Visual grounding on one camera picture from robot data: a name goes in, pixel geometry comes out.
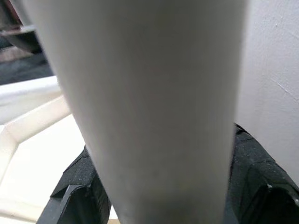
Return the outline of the white plastic table leg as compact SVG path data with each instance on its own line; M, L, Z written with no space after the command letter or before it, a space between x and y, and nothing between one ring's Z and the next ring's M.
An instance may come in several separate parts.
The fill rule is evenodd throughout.
M221 224L246 0L23 0L121 224Z

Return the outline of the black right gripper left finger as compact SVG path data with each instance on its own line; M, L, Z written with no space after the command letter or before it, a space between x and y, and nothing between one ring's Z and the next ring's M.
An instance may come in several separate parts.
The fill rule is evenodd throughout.
M111 202L86 148L63 172L41 224L108 224Z

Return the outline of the white plastic table top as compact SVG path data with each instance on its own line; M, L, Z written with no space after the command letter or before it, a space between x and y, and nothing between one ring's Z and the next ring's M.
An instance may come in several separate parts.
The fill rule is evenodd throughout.
M0 224L34 224L84 145L56 77L0 85Z

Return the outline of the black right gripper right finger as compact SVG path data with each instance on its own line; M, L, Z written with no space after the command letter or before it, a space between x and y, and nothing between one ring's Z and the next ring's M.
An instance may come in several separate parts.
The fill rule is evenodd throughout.
M224 224L299 224L299 186L235 125Z

